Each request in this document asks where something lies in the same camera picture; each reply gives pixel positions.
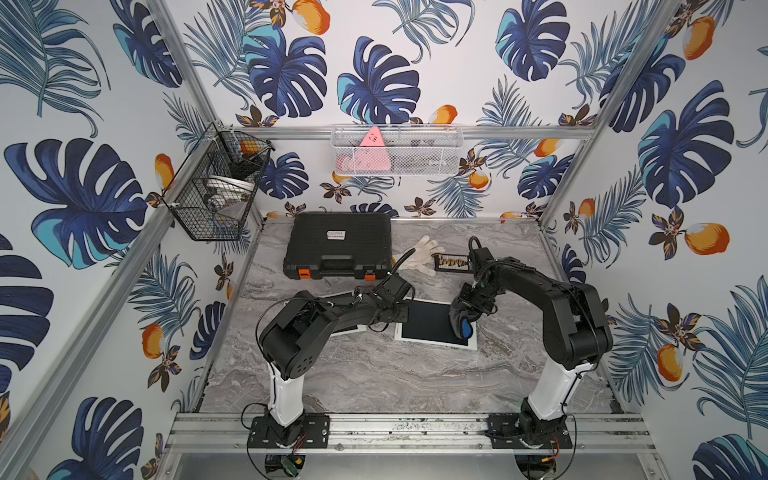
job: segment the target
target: white glove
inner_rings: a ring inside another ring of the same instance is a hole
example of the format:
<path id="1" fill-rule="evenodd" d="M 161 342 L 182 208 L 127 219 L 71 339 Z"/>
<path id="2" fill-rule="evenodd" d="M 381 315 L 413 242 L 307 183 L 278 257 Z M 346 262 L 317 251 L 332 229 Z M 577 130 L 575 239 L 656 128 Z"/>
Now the white glove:
<path id="1" fill-rule="evenodd" d="M 413 248 L 416 249 L 416 252 L 402 263 L 399 270 L 418 270 L 425 275 L 435 276 L 435 269 L 428 265 L 434 265 L 435 261 L 432 259 L 432 255 L 445 252 L 445 248 L 439 246 L 437 240 L 429 241 L 429 235 L 422 237 Z M 403 255 L 405 253 L 392 256 L 392 264 L 394 265 Z"/>

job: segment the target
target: pink triangle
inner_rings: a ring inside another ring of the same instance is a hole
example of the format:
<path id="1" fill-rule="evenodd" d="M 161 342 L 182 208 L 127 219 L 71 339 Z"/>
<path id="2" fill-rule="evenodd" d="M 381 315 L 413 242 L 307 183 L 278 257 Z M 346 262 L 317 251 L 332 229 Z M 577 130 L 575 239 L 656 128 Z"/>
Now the pink triangle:
<path id="1" fill-rule="evenodd" d="M 384 147 L 384 139 L 379 127 L 371 127 L 362 140 L 360 147 Z M 386 148 L 357 148 L 355 152 L 355 170 L 391 170 L 392 162 Z"/>

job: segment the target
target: monstera leaf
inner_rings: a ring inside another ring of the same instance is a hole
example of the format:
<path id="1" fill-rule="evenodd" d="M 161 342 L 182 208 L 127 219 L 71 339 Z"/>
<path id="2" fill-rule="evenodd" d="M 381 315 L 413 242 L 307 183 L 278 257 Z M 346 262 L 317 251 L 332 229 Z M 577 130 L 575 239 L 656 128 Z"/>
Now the monstera leaf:
<path id="1" fill-rule="evenodd" d="M 571 248 L 569 243 L 565 244 L 560 263 L 563 266 L 563 271 L 565 272 L 568 281 L 576 283 L 587 282 L 587 273 L 582 270 L 584 264 L 578 257 L 576 257 L 576 252 Z"/>
<path id="2" fill-rule="evenodd" d="M 768 480 L 768 455 L 738 435 L 702 443 L 694 462 L 696 480 Z"/>
<path id="3" fill-rule="evenodd" d="M 32 233 L 49 252 L 76 269 L 94 265 L 127 247 L 140 232 L 131 225 L 142 226 L 147 209 L 131 166 L 109 145 L 93 152 L 93 144 L 84 138 L 70 141 L 64 153 L 63 174 L 58 162 L 61 142 L 43 140 L 37 144 L 35 156 L 45 173 L 44 180 L 27 162 L 27 144 L 5 149 L 5 160 L 29 193 L 57 206 L 32 221 Z M 84 161 L 90 164 L 81 181 Z"/>
<path id="4" fill-rule="evenodd" d="M 317 92 L 326 96 L 328 68 L 322 56 L 306 50 L 324 54 L 326 46 L 319 37 L 297 38 L 287 53 L 286 46 L 283 30 L 271 25 L 254 29 L 243 37 L 246 71 L 253 90 L 278 117 L 309 117 L 323 107 Z"/>
<path id="5" fill-rule="evenodd" d="M 568 155 L 558 161 L 556 155 L 550 155 L 528 165 L 520 175 L 518 193 L 529 200 L 552 195 L 573 157 Z"/>
<path id="6" fill-rule="evenodd" d="M 667 76 L 667 70 L 671 70 L 675 81 L 683 73 L 685 60 L 682 58 L 676 55 L 665 55 L 659 58 L 666 46 L 667 38 L 663 37 L 656 44 L 654 53 L 645 62 L 643 70 L 632 84 L 632 88 L 624 101 L 621 102 L 621 108 L 611 120 L 611 126 L 615 132 L 632 131 L 635 125 L 647 118 L 654 105 L 664 98 L 672 85 L 672 80 Z M 600 92 L 601 107 L 608 99 L 608 95 L 614 90 L 616 81 L 624 70 L 631 53 L 631 51 L 625 53 L 608 78 L 605 79 L 605 85 Z"/>
<path id="7" fill-rule="evenodd" d="M 221 302 L 213 302 L 205 306 L 205 316 L 200 316 L 200 320 L 197 322 L 197 331 L 193 340 L 194 346 L 190 348 L 190 360 L 199 360 L 208 354 L 210 346 L 214 344 L 216 330 L 219 328 L 226 307 L 226 303 Z"/>
<path id="8" fill-rule="evenodd" d="M 504 12 L 496 36 L 496 53 L 527 81 L 546 78 L 565 51 L 565 39 L 571 26 L 565 22 L 547 22 L 550 17 L 564 17 L 560 2 L 523 0 L 522 15 L 509 8 Z"/>
<path id="9" fill-rule="evenodd" d="M 111 397 L 103 399 L 96 405 L 87 428 L 88 413 L 95 402 L 95 397 L 83 400 L 74 418 L 72 451 L 82 460 L 64 460 L 48 473 L 48 480 L 131 480 L 134 477 L 130 467 L 139 460 L 144 436 L 141 409 L 135 409 L 118 424 L 134 404 L 128 400 L 117 402 Z"/>
<path id="10" fill-rule="evenodd" d="M 136 71 L 166 87 L 179 87 L 181 73 L 147 7 L 132 0 L 110 0 L 110 3 L 125 24 L 116 23 L 112 29 Z"/>
<path id="11" fill-rule="evenodd" d="M 698 108 L 708 97 L 722 92 L 723 85 L 711 81 L 683 108 L 680 123 L 674 112 L 661 112 L 637 146 L 643 184 L 648 196 L 659 204 L 672 208 L 693 199 L 712 187 L 715 176 L 730 163 L 730 153 L 710 143 L 711 138 L 733 143 L 730 122 L 712 118 L 727 117 L 728 102 L 714 98 Z"/>
<path id="12" fill-rule="evenodd" d="M 339 75 L 336 86 L 342 111 L 367 124 L 404 124 L 416 109 L 421 96 L 419 73 L 414 70 L 391 72 L 410 66 L 400 55 L 392 55 L 385 45 L 373 45 L 368 61 L 363 52 L 373 40 L 360 37 L 355 45 L 354 65 L 358 76 Z"/>
<path id="13" fill-rule="evenodd" d="M 279 199 L 291 198 L 301 195 L 304 190 L 309 188 L 305 180 L 310 176 L 304 171 L 304 164 L 299 161 L 299 155 L 294 152 L 280 155 L 277 163 L 270 159 L 266 165 L 264 175 L 259 183 L 259 190 L 268 194 L 270 197 Z"/>
<path id="14" fill-rule="evenodd" d="M 0 235 L 0 250 L 11 250 L 11 243 Z M 42 279 L 40 270 L 24 257 L 18 255 L 0 256 L 0 305 L 15 310 L 13 314 L 0 315 L 0 359 L 16 364 L 21 370 L 32 359 L 35 347 L 40 345 L 51 323 L 45 318 L 53 305 L 53 292 L 43 286 L 32 284 L 29 279 Z M 21 285 L 7 285 L 10 279 Z M 11 369 L 0 365 L 0 392 L 8 390 L 11 383 Z M 2 436 L 2 408 L 0 408 L 0 436 Z"/>

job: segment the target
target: cable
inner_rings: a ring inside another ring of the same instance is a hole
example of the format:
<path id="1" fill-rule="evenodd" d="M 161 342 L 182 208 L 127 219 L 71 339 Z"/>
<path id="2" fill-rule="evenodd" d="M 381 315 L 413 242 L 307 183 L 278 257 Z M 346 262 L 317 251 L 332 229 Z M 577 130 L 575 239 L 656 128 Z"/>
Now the cable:
<path id="1" fill-rule="evenodd" d="M 245 422 L 243 421 L 243 416 L 245 415 L 245 411 L 248 410 L 248 407 L 250 407 L 251 405 L 261 405 L 265 409 L 268 408 L 266 403 L 261 403 L 261 402 L 251 402 L 248 405 L 243 407 L 243 411 L 240 412 L 240 424 L 243 426 L 244 429 L 248 431 L 250 431 L 250 427 L 246 425 Z"/>

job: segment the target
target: black carrying case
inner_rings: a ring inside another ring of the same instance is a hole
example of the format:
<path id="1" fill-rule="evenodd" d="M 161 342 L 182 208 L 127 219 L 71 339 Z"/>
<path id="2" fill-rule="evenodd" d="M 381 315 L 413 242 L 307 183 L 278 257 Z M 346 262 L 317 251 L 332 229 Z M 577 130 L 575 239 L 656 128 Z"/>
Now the black carrying case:
<path id="1" fill-rule="evenodd" d="M 389 215 L 306 212 L 296 216 L 283 272 L 288 278 L 380 280 L 392 262 Z"/>

